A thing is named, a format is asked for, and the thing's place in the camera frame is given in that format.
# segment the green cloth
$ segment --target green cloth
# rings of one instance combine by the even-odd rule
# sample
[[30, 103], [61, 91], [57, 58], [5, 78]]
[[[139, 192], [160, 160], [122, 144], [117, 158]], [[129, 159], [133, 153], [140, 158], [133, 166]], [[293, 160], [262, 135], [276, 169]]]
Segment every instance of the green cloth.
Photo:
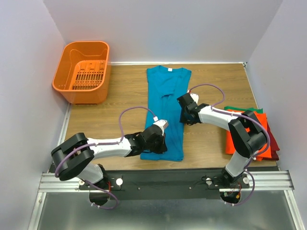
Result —
[[242, 108], [236, 108], [236, 107], [232, 107], [232, 106], [226, 106], [224, 108], [224, 110], [228, 110], [228, 109], [239, 110], [239, 111], [251, 110], [253, 112], [257, 112], [258, 114], [262, 114], [263, 113], [263, 109], [254, 109], [254, 108], [242, 109]]

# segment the gray floor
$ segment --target gray floor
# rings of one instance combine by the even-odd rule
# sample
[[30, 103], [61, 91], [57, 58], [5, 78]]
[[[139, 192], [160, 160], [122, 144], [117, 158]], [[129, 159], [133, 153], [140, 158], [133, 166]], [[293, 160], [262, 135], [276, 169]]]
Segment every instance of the gray floor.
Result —
[[225, 205], [221, 200], [133, 200], [121, 201], [114, 210], [91, 207], [88, 194], [51, 193], [47, 194], [38, 229], [294, 230], [295, 227], [283, 191], [258, 191], [237, 207]]

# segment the red cloth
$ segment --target red cloth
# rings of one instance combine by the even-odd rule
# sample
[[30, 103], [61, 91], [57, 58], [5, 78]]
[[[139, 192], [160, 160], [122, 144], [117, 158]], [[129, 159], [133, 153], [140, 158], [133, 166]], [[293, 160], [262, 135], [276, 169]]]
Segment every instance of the red cloth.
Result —
[[279, 147], [278, 147], [278, 144], [271, 132], [271, 129], [270, 129], [270, 126], [269, 124], [267, 123], [267, 127], [268, 127], [268, 133], [269, 133], [269, 136], [270, 136], [270, 140], [271, 140], [271, 144], [270, 144], [270, 147], [271, 147], [271, 158], [263, 158], [264, 160], [273, 160], [273, 161], [278, 161], [279, 160], [279, 157], [277, 155], [277, 152], [276, 151], [279, 151]]

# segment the orange cloth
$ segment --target orange cloth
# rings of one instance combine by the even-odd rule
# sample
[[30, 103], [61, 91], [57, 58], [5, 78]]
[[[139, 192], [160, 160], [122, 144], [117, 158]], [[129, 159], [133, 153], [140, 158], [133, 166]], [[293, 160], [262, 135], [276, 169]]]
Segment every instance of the orange cloth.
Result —
[[[244, 112], [244, 111], [238, 111], [238, 110], [231, 110], [228, 109], [227, 111], [232, 111], [232, 112]], [[265, 128], [265, 130], [268, 130], [268, 123], [267, 123], [267, 116], [266, 114], [258, 114], [257, 112], [254, 112], [257, 119], [259, 120], [260, 124]], [[232, 141], [231, 138], [231, 134], [229, 131], [226, 131], [226, 154], [234, 154], [236, 151], [235, 147], [234, 147], [234, 143]], [[269, 147], [263, 154], [259, 155], [256, 157], [256, 160], [261, 161], [262, 158], [272, 158], [271, 156], [271, 147]]]

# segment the stack of cloth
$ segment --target stack of cloth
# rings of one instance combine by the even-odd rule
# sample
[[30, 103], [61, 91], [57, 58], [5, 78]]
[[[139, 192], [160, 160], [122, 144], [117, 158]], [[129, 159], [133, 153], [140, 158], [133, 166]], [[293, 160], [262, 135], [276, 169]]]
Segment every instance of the stack of cloth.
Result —
[[[224, 108], [227, 111], [231, 111], [231, 112], [244, 112], [246, 110], [251, 110], [255, 113], [257, 119], [259, 120], [259, 122], [261, 123], [261, 125], [268, 131], [270, 139], [271, 139], [271, 144], [270, 147], [261, 155], [256, 157], [257, 161], [261, 161], [261, 160], [272, 160], [272, 161], [278, 161], [279, 157], [277, 155], [276, 151], [279, 151], [279, 147], [277, 145], [277, 142], [270, 130], [269, 124], [267, 122], [267, 116], [266, 114], [263, 112], [263, 109], [254, 109], [254, 108], [248, 108], [248, 109], [243, 109], [243, 108], [236, 108], [236, 107], [230, 107], [227, 106]], [[234, 154], [235, 152], [235, 147], [234, 144], [232, 142], [232, 138], [231, 138], [231, 134], [229, 131], [226, 132], [226, 154]]]

